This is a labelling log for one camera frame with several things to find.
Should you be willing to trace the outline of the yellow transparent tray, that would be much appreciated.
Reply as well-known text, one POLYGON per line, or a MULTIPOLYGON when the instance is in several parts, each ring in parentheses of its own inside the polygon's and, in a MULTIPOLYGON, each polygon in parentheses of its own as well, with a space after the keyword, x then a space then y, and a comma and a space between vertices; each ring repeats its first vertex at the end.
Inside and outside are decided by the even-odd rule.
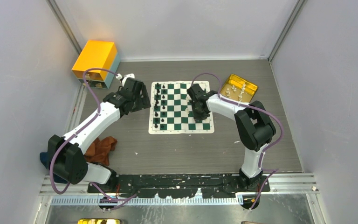
POLYGON ((236 74, 231 74, 222 85, 220 94, 238 102, 251 102, 258 86, 236 74))

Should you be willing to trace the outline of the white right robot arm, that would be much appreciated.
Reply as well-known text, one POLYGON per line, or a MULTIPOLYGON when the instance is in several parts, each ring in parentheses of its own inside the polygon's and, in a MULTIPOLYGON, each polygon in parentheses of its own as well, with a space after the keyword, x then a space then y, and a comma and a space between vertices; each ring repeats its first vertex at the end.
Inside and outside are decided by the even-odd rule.
POLYGON ((244 162, 239 170, 239 183, 247 192, 253 191, 262 177, 262 161, 276 128, 263 104, 237 103, 221 96, 216 91, 202 89, 193 84, 187 89, 193 116, 196 121, 204 121, 211 113, 227 117, 236 123, 241 143, 245 147, 244 162))

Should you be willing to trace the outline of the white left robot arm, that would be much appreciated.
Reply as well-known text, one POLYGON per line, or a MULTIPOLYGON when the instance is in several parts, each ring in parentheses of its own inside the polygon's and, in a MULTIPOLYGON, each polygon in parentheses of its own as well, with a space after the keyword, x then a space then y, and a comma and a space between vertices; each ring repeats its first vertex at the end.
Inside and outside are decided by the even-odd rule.
POLYGON ((68 184, 89 182, 107 193, 113 192, 118 184, 116 171, 97 162, 87 162, 84 155, 107 127, 130 112, 150 107, 146 85, 127 75, 118 90, 98 102, 95 112, 78 127, 63 136, 53 135, 48 141, 48 165, 53 190, 62 194, 55 186, 53 177, 56 175, 68 184))

